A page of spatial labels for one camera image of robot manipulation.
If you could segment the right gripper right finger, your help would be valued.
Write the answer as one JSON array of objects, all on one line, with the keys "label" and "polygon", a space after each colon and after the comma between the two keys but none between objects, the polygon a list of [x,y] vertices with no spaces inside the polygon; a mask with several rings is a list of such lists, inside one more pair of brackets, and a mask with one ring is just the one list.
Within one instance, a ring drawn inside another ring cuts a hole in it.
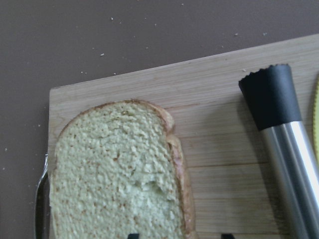
[{"label": "right gripper right finger", "polygon": [[221,234],[221,239],[234,239],[233,234]]}]

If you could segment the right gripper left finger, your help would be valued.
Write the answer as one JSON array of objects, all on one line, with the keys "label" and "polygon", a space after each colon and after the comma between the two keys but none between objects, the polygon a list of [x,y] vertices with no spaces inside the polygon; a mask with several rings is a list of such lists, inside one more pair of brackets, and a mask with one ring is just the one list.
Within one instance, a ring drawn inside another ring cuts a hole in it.
[{"label": "right gripper left finger", "polygon": [[139,239],[138,233],[129,234],[127,239]]}]

